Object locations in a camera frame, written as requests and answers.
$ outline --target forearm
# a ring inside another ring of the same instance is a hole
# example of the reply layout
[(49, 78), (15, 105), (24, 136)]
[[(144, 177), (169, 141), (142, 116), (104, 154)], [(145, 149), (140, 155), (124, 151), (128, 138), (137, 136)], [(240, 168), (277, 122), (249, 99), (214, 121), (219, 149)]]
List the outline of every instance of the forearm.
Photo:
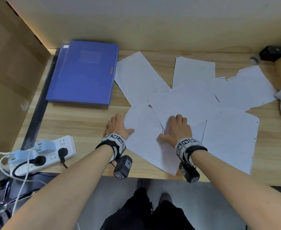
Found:
[(74, 229), (112, 155), (113, 149), (102, 145), (64, 170), (33, 195), (3, 230)]
[(191, 158), (251, 229), (281, 229), (280, 192), (207, 151), (195, 151)]

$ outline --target leg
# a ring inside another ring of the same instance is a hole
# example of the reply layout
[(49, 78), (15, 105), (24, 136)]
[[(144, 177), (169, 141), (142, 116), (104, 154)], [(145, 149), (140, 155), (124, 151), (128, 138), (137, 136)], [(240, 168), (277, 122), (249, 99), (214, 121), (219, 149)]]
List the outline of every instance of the leg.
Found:
[(151, 217), (152, 204), (145, 188), (139, 188), (115, 214), (109, 216), (101, 230), (143, 229)]
[(158, 207), (152, 214), (150, 229), (154, 230), (171, 230), (184, 229), (195, 230), (186, 218), (183, 210), (172, 204), (169, 194), (168, 199), (162, 200), (162, 194)]

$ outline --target wooden desk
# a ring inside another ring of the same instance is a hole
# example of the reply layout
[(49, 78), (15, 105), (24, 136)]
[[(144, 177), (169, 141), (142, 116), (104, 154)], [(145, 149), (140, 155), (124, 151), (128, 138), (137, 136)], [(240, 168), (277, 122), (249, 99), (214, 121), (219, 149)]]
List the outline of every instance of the wooden desk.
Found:
[[(119, 59), (121, 60), (135, 52), (120, 51)], [(236, 75), (239, 69), (250, 66), (249, 58), (253, 56), (253, 54), (207, 52), (143, 51), (142, 53), (170, 87), (172, 87), (175, 59), (178, 56), (213, 61), (216, 63), (216, 76), (225, 76), (227, 78)], [(280, 89), (281, 82), (277, 77), (274, 64), (272, 62), (262, 62), (261, 69), (274, 87)], [(31, 103), (14, 150), (20, 149), (45, 78), (46, 72), (41, 79), (39, 88)], [(102, 138), (107, 121), (112, 116), (116, 113), (124, 116), (129, 108), (130, 104), (117, 84), (114, 84), (111, 105), (108, 108), (49, 103), (37, 140), (54, 140), (63, 135), (73, 136), (77, 155), (67, 160), (66, 164), (70, 166), (95, 149)], [(278, 110), (278, 101), (254, 108), (248, 112), (260, 118), (251, 174), (257, 180), (268, 185), (281, 186), (281, 115)], [(184, 180), (180, 171), (174, 177), (151, 165), (131, 151), (126, 150), (126, 153), (133, 158), (133, 166), (129, 174), (130, 177)], [(58, 163), (43, 171), (60, 173), (63, 170), (64, 167)], [(112, 172), (113, 166), (108, 165), (103, 175), (113, 176)], [(200, 181), (208, 181), (201, 172)]]

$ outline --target gray shoe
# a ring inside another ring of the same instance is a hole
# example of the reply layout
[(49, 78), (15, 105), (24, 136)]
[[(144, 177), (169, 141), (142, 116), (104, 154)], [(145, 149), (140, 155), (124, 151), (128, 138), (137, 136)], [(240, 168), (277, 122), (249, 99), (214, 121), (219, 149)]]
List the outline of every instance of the gray shoe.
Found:
[(160, 197), (160, 200), (159, 200), (159, 202), (158, 202), (158, 204), (160, 205), (161, 204), (161, 202), (162, 201), (165, 201), (165, 200), (167, 200), (167, 201), (169, 201), (169, 202), (171, 202), (172, 203), (172, 199), (171, 199), (171, 196), (170, 196), (170, 194), (169, 193), (162, 193), (162, 195), (161, 195), (161, 197)]
[(150, 186), (150, 179), (149, 178), (139, 178), (137, 180), (136, 189), (144, 188), (148, 192), (149, 186)]

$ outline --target electrical socket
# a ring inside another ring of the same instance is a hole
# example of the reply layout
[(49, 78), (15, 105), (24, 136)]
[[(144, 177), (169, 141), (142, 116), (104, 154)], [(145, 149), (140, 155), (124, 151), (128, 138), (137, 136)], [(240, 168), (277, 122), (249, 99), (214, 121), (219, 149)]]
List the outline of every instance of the electrical socket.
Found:
[[(53, 151), (53, 152), (50, 152), (48, 154), (43, 155), (43, 156), (46, 157), (46, 163), (43, 166), (35, 166), (33, 164), (30, 164), (29, 173), (41, 170), (45, 167), (48, 167), (48, 166), (53, 165), (57, 162), (60, 162), (60, 159), (58, 157), (58, 152), (57, 152), (60, 148), (67, 148), (68, 149), (68, 155), (65, 156), (65, 159), (71, 158), (71, 157), (73, 157), (77, 154), (77, 151), (75, 149), (74, 140), (73, 140), (72, 136), (66, 135), (64, 137), (53, 140), (53, 142), (55, 142), (56, 151)], [(34, 158), (37, 157), (38, 155), (39, 155), (38, 153), (34, 152)], [(9, 169), (10, 169), (11, 175), (12, 175), (12, 171), (14, 170), (14, 168), (19, 164), (20, 164), (20, 162), (9, 164)], [(17, 176), (24, 176), (24, 175), (26, 175), (26, 173), (27, 173), (27, 164), (24, 164), (24, 165), (20, 166), (16, 170)]]

